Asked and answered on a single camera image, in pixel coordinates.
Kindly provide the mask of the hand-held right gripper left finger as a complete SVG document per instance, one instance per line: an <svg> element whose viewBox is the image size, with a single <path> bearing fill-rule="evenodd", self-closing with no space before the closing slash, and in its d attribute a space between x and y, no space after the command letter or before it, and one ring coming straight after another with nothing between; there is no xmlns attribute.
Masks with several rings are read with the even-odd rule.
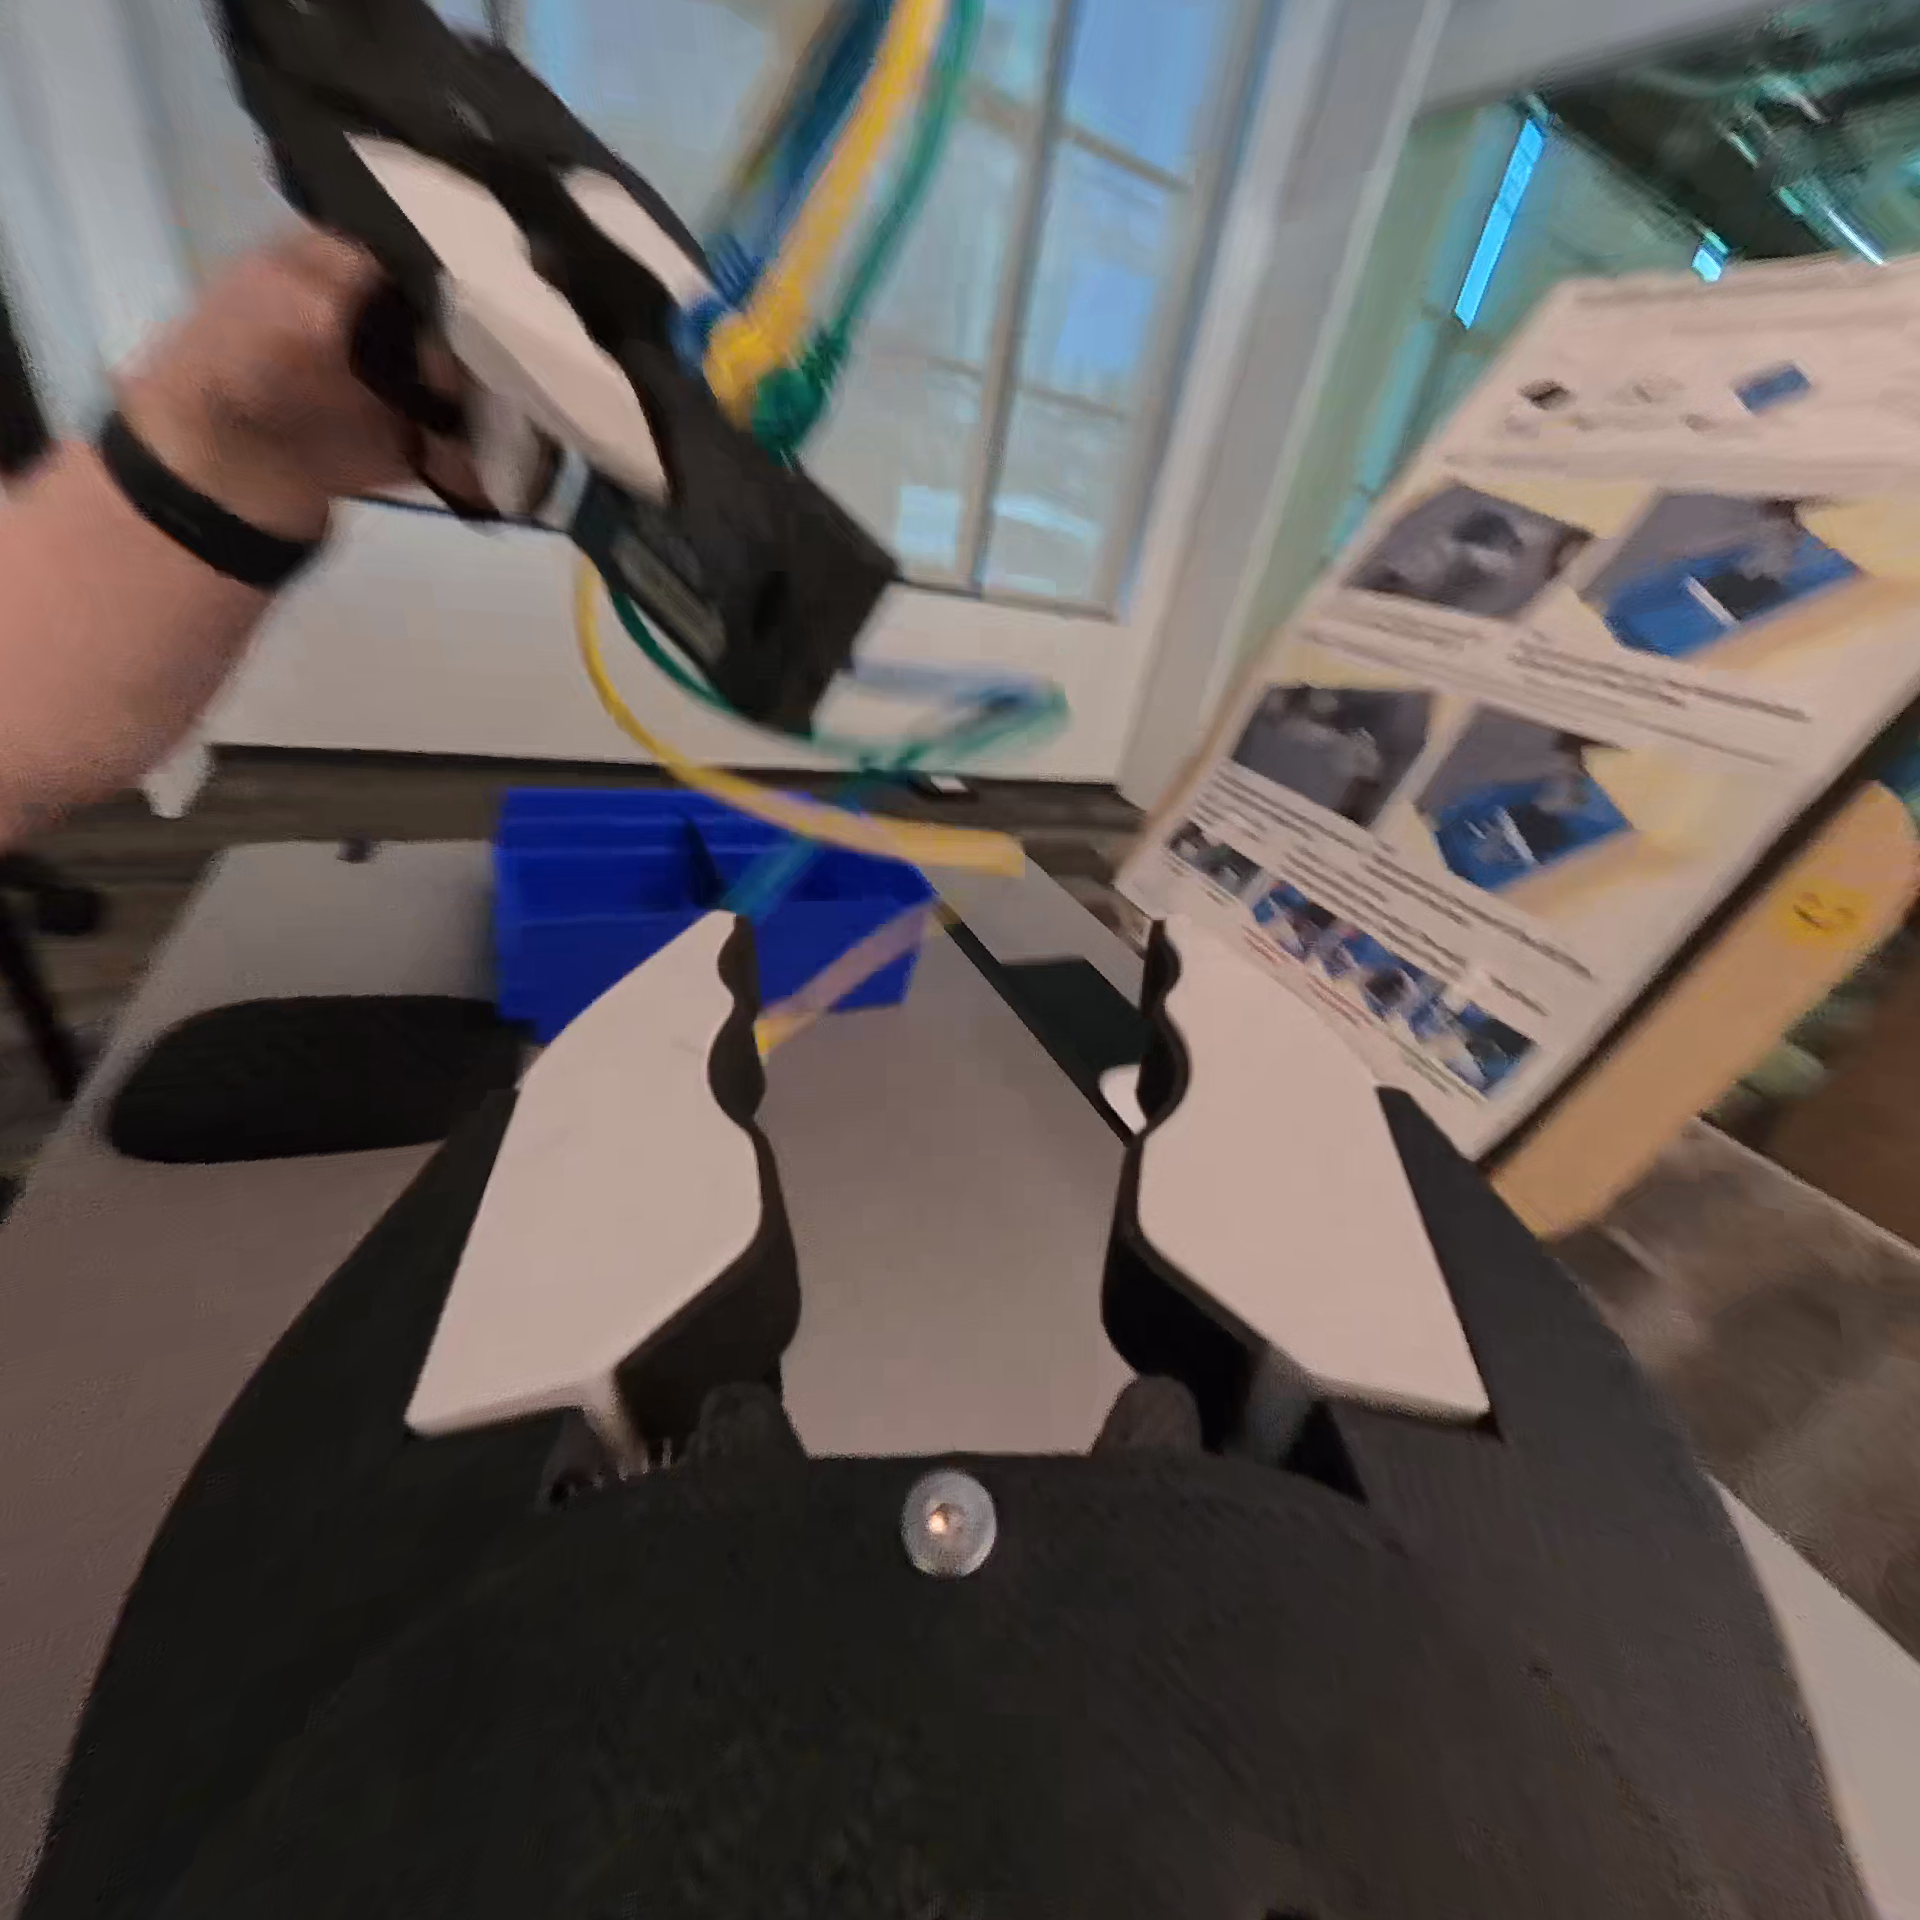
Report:
<svg viewBox="0 0 1920 1920"><path fill-rule="evenodd" d="M576 1412L678 1454L778 1386L801 1262L758 1127L753 926L715 911L526 1067L405 1411L420 1438Z"/></svg>

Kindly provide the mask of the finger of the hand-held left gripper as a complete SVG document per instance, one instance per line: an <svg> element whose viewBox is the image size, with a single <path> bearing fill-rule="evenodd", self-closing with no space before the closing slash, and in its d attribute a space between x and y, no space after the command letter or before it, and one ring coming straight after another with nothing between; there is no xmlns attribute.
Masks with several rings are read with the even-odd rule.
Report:
<svg viewBox="0 0 1920 1920"><path fill-rule="evenodd" d="M507 208L477 182L394 139L355 155L440 268L440 335L469 379L470 462L502 515L552 515L558 456L665 506L668 474L633 385L545 279Z"/></svg>
<svg viewBox="0 0 1920 1920"><path fill-rule="evenodd" d="M672 208L659 208L628 184L592 167L566 171L564 190L586 219L664 288L668 302L708 300L707 257Z"/></svg>

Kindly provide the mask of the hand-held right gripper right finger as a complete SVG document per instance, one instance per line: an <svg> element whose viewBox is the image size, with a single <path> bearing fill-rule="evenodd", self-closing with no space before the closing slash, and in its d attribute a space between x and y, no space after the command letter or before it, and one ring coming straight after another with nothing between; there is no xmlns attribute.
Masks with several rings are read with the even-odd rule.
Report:
<svg viewBox="0 0 1920 1920"><path fill-rule="evenodd" d="M1357 1055L1186 918L1150 932L1140 1015L1100 1286L1132 1374L1178 1386L1211 1454L1283 1452L1273 1396L1484 1425L1490 1387Z"/></svg>

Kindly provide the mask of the black network switch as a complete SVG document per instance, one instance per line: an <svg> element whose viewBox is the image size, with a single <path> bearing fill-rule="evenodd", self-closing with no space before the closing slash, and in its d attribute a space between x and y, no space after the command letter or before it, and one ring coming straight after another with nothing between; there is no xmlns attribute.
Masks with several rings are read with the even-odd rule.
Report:
<svg viewBox="0 0 1920 1920"><path fill-rule="evenodd" d="M654 435L664 495L596 474L572 542L730 708L806 734L897 585L893 556L802 470L737 428L672 350L641 343L621 369Z"/></svg>

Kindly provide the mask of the person's left forearm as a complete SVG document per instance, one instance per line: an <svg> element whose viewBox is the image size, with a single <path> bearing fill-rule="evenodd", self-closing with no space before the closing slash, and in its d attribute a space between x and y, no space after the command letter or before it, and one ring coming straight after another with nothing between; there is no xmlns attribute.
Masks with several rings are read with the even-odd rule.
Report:
<svg viewBox="0 0 1920 1920"><path fill-rule="evenodd" d="M228 682L269 608L141 519L61 443L2 513L2 840L138 788Z"/></svg>

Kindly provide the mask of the person's left hand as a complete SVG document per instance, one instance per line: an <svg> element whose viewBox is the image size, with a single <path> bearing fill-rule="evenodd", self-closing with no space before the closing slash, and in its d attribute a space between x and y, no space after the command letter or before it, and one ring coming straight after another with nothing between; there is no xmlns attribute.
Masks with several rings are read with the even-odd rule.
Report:
<svg viewBox="0 0 1920 1920"><path fill-rule="evenodd" d="M131 356L115 410L194 492L316 542L338 500L416 487L408 424L352 371L355 326L385 281L372 254L300 227Z"/></svg>

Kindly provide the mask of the blue plastic bin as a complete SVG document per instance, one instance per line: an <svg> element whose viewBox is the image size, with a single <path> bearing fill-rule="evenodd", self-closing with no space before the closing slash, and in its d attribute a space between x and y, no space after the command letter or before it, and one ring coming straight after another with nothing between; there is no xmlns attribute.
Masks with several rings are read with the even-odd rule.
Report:
<svg viewBox="0 0 1920 1920"><path fill-rule="evenodd" d="M762 1008L776 1011L938 902L914 867L802 841L677 786L517 786L491 859L496 1008L534 1043L714 911L753 923Z"/></svg>

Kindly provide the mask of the large window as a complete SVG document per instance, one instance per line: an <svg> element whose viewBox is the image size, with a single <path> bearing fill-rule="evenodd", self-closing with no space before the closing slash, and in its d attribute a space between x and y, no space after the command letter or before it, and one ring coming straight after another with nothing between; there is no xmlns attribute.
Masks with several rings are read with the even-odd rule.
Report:
<svg viewBox="0 0 1920 1920"><path fill-rule="evenodd" d="M990 2L809 472L914 588L1113 614L1277 6Z"/></svg>

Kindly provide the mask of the black office chair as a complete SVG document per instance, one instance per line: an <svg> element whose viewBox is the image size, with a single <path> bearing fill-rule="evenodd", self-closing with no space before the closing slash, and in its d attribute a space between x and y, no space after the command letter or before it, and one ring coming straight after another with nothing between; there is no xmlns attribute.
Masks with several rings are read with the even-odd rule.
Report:
<svg viewBox="0 0 1920 1920"><path fill-rule="evenodd" d="M58 1102L84 1074L81 1041L43 971L38 935L84 939L106 923L106 896L29 854L2 855L2 987L38 1072Z"/></svg>

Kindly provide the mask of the printed instruction sheet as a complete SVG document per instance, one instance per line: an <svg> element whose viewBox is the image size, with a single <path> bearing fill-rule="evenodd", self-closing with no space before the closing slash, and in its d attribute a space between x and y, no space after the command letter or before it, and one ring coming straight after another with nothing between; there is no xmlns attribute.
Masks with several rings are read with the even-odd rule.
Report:
<svg viewBox="0 0 1920 1920"><path fill-rule="evenodd" d="M1915 708L1918 268L1557 286L1120 870L1518 1137Z"/></svg>

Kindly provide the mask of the glass partition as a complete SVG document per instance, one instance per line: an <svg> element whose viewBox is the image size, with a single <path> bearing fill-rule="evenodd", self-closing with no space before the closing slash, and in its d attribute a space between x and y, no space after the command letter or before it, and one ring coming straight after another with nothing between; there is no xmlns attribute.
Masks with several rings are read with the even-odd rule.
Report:
<svg viewBox="0 0 1920 1920"><path fill-rule="evenodd" d="M1408 132L1315 420L1342 544L1570 279L1918 244L1915 6L1778 6L1673 55L1430 112Z"/></svg>

